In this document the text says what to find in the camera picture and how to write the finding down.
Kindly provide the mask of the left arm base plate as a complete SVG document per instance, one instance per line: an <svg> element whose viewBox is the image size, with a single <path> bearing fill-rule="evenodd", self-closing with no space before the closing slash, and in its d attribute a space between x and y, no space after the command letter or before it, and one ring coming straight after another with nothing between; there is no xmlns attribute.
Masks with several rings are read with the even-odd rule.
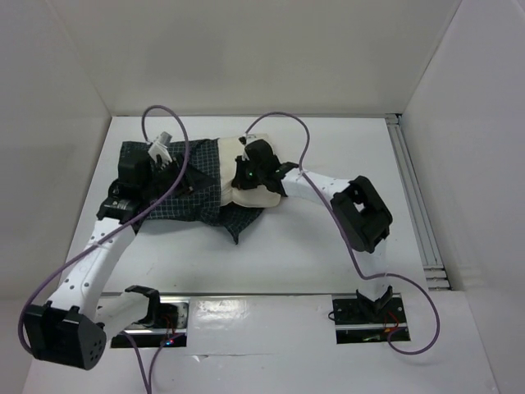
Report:
<svg viewBox="0 0 525 394"><path fill-rule="evenodd" d="M111 340L111 348L131 348L129 335L140 349L153 349L163 345L166 348L187 346L189 322L189 299L162 297L160 312L150 326L134 323Z"/></svg>

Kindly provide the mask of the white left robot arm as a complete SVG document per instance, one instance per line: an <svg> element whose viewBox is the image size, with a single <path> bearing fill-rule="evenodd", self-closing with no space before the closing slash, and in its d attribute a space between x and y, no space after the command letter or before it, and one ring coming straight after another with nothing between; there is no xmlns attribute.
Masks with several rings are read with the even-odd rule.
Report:
<svg viewBox="0 0 525 394"><path fill-rule="evenodd" d="M100 296L120 257L133 242L144 212L163 197L185 197L216 185L215 178L186 164L145 151L120 158L117 178L101 203L89 243L74 260L63 283L42 305L31 303L21 314L23 337L37 360L91 370L106 344L131 324L155 326L162 317L160 294L139 285L127 287L113 305Z"/></svg>

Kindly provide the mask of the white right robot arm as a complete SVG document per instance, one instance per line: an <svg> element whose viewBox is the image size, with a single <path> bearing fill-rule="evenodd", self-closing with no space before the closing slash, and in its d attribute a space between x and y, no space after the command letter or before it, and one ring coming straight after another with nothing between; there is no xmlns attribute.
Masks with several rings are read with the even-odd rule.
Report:
<svg viewBox="0 0 525 394"><path fill-rule="evenodd" d="M325 206L352 252L356 272L366 281L356 290L359 315L377 321L393 295L386 277L386 238L393 217L370 180L365 176L337 179L302 170L297 163L282 163L263 139L241 137L240 143L244 150L235 159L232 186Z"/></svg>

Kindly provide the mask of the dark checked pillowcase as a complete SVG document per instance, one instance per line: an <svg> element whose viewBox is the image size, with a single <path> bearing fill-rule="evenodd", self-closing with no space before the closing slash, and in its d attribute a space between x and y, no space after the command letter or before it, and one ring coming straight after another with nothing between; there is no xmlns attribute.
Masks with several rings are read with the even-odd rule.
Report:
<svg viewBox="0 0 525 394"><path fill-rule="evenodd" d="M108 196L100 205L98 219L113 218L124 224L160 199L179 175L185 144L170 143L167 151L173 163L162 169L158 160L148 155L147 144L124 142L117 165L117 179L110 185ZM222 203L218 141L203 139L189 142L189 163L183 178L146 218L224 227L237 243L240 233L262 212L262 208Z"/></svg>

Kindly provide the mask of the cream pillow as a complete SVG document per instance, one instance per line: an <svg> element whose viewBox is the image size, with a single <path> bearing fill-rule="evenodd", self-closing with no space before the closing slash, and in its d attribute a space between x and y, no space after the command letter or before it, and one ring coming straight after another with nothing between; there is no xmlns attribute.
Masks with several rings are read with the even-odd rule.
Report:
<svg viewBox="0 0 525 394"><path fill-rule="evenodd" d="M247 180L249 164L239 137L222 137L217 140L220 175L220 206L236 204L244 208L275 208L281 202L278 193L266 186L240 189L242 181Z"/></svg>

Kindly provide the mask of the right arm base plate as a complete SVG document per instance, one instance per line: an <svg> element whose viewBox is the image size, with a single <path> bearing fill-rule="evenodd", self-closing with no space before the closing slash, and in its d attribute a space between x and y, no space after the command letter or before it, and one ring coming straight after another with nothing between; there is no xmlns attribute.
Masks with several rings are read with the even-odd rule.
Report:
<svg viewBox="0 0 525 394"><path fill-rule="evenodd" d="M365 314L355 294L334 295L327 317L335 325L338 345L411 341L404 303L399 294L378 314Z"/></svg>

